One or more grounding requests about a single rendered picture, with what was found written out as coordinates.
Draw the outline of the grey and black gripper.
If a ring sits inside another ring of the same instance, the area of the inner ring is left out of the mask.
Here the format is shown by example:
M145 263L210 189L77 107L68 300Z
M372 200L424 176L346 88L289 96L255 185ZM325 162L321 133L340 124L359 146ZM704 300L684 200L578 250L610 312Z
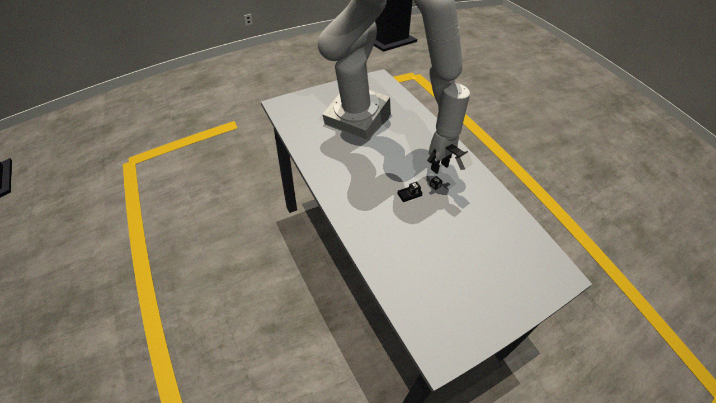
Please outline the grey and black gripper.
M438 174L440 168L440 161L443 166L445 166L446 168L449 167L452 153L448 151L448 149L446 149L445 147L451 144L454 144L456 147L458 147L458 141L459 136L448 137L440 134L438 131L435 131L428 151L430 157L427 159L427 161L431 163L431 170L433 172ZM437 162L435 161L435 158Z

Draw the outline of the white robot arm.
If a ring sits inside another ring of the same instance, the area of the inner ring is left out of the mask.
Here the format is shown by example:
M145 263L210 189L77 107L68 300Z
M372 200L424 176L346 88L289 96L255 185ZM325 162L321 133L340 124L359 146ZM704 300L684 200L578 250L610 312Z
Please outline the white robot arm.
M470 91L455 83L463 67L455 0L414 2L422 13L432 64L430 80L439 106L436 130L444 136L458 136ZM333 102L333 109L345 121L368 120L378 111L378 97L369 90L366 62L378 34L375 20L386 3L387 0L351 0L319 36L320 54L327 60L336 61L340 94ZM464 152L454 144L445 148L457 156L460 170L473 164L468 151Z

